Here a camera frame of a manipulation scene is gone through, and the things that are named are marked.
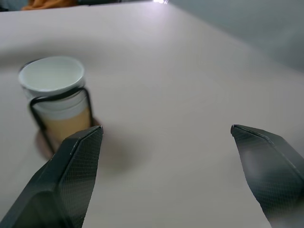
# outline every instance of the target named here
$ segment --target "black wire cup holder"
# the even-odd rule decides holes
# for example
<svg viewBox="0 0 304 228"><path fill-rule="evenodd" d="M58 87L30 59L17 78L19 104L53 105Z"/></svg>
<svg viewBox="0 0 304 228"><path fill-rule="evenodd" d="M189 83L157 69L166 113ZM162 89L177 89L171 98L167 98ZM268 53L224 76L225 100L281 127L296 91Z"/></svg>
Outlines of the black wire cup holder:
<svg viewBox="0 0 304 228"><path fill-rule="evenodd" d="M90 98L90 93L89 91L84 88L84 87L74 87L66 92L63 92L61 94L58 95L51 95L51 96L39 96L39 97L35 97L33 98L30 103L29 103L29 109L30 112L32 113L32 116L34 117L34 120L36 121L38 127L41 130L42 136L45 139L50 151L55 154L55 149L51 143L51 140L48 137L47 134L47 127L46 125L43 123L43 120L41 119L41 117L39 116L39 114L37 113L37 111L34 108L34 105L41 103L41 102L49 102L49 101L57 101L57 100L61 100L61 99L65 99L69 96L72 96L78 92L84 92L85 93L85 97L87 100L87 105L89 108L89 113L90 113L90 125L91 127L94 126L94 118L93 118L93 110L92 110L92 105L91 105L91 98Z"/></svg>

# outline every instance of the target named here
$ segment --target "orange object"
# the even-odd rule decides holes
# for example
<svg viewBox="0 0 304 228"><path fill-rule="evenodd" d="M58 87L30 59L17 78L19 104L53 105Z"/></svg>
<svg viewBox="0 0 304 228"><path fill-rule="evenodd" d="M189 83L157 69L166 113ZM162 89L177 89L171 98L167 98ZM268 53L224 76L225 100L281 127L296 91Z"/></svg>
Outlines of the orange object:
<svg viewBox="0 0 304 228"><path fill-rule="evenodd" d="M28 3L22 10L43 10L76 6L77 0L29 0Z"/></svg>

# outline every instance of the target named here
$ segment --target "white table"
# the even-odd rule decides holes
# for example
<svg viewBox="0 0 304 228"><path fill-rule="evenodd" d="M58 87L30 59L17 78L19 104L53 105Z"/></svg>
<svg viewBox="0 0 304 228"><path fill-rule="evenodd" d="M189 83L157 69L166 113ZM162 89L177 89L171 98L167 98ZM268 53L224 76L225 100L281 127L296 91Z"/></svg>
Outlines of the white table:
<svg viewBox="0 0 304 228"><path fill-rule="evenodd" d="M18 70L70 55L105 130L83 227L270 227L229 130L263 128L300 150L303 75L170 4L1 13L0 31L1 218L45 163Z"/></svg>

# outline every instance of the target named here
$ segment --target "paper cup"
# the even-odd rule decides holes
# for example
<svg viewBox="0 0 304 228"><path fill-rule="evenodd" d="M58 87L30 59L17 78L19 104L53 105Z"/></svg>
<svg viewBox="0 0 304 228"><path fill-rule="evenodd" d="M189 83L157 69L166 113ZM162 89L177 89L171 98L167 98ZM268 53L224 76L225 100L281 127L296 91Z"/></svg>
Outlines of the paper cup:
<svg viewBox="0 0 304 228"><path fill-rule="evenodd" d="M55 56L26 64L19 81L28 100L37 96L58 95L83 87L84 67L76 59ZM47 129L59 140L90 127L90 112L84 92L65 99L34 105Z"/></svg>
<svg viewBox="0 0 304 228"><path fill-rule="evenodd" d="M19 82L28 99L61 94L85 85L85 69L75 58L53 56L26 64L19 73Z"/></svg>

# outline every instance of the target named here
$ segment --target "cup rim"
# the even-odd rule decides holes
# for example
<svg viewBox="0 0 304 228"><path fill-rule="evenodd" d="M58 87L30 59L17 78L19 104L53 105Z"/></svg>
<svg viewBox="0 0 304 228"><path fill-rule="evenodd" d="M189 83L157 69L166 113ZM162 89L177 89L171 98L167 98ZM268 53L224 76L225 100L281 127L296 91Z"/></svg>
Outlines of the cup rim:
<svg viewBox="0 0 304 228"><path fill-rule="evenodd" d="M77 81L75 81L74 83L68 85L68 86L65 86L65 87L60 87L60 88L57 88L57 89L39 89L39 88L34 88L34 87L31 87L29 86L25 80L24 80L24 69L26 69L28 66L34 64L34 63L37 63L41 60L44 60L44 59L50 59L50 58L66 58L66 59L70 59L72 60L73 62L77 63L77 65L80 67L80 77ZM83 66L83 64L76 58L74 57L70 57L70 56L50 56L50 57L46 57L46 58L40 58L40 59L37 59L37 60L34 60L34 61L30 61L28 63L26 63L19 71L19 76L18 76L18 80L19 80L19 83L21 84L22 87L24 87L25 89L27 90L30 90L30 91L33 91L33 92L39 92L39 93L50 93L50 92L56 92L56 91L62 91L62 90L65 90L65 89L69 89L71 87L74 87L76 86L79 82L83 81L83 77L84 77L84 74L85 74L85 68Z"/></svg>

